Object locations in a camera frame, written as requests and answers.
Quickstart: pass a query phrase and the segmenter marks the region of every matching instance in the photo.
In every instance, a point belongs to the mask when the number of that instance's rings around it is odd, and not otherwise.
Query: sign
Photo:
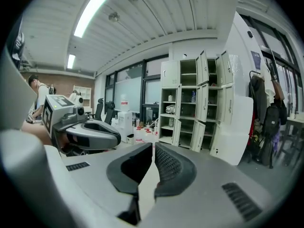
[[[255,63],[256,69],[261,70],[261,56],[259,53],[251,51],[253,61]]]

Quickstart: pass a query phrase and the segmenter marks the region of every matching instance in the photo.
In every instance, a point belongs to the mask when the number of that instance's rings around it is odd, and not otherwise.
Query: black backpack
[[[263,135],[273,137],[279,131],[280,109],[275,104],[267,108],[266,117],[263,124]]]

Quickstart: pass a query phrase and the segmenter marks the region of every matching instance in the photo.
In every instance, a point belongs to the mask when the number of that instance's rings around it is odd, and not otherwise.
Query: ceiling beam
[[[154,40],[150,40],[146,43],[136,46],[133,49],[123,53],[119,57],[113,59],[112,61],[106,63],[97,71],[96,76],[100,75],[102,72],[120,63],[121,61],[126,60],[127,58],[137,53],[143,52],[153,47],[158,47],[163,44],[171,43],[174,41],[180,41],[180,40],[197,39],[197,38],[217,38],[217,37],[218,37],[218,33],[216,29],[189,30],[189,31],[182,31],[174,34],[169,34],[163,37],[158,37]]]

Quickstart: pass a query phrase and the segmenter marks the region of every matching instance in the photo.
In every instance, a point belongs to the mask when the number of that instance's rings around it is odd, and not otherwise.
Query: office chair
[[[98,104],[97,104],[97,108],[96,108],[95,114],[88,114],[88,117],[91,116],[92,118],[101,121],[101,112],[103,111],[103,107],[104,107],[104,99],[100,98],[98,100]]]
[[[107,110],[106,110],[106,116],[104,122],[106,124],[111,125],[112,118],[115,116],[115,104],[113,101],[110,101],[110,102],[106,102],[105,105]]]

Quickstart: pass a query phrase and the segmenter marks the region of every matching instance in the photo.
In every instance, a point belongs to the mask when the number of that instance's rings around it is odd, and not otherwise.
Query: person
[[[28,78],[28,85],[38,94],[37,105],[38,108],[33,113],[32,118],[36,119],[38,116],[41,116],[43,111],[43,105],[46,100],[46,96],[49,94],[48,87],[39,81],[37,75],[33,74]]]

